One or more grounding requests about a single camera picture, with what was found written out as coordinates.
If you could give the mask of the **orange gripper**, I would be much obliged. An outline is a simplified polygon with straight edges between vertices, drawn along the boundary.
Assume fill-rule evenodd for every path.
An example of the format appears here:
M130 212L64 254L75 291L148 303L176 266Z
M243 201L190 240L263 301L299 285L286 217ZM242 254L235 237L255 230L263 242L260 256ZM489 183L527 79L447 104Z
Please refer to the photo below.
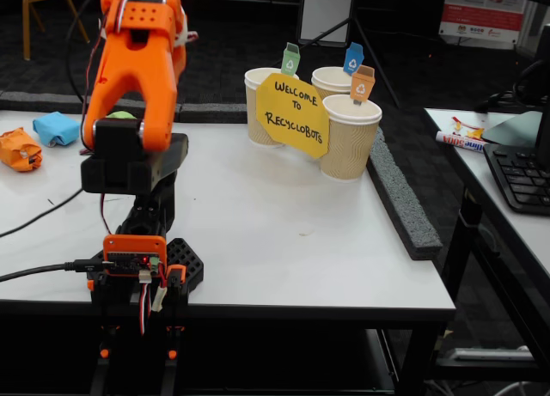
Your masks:
M179 33L176 34L174 39L174 50L173 50L173 66L174 70L184 70L186 65L186 38L188 35L188 25L186 12L184 9L181 9L182 13L182 29Z

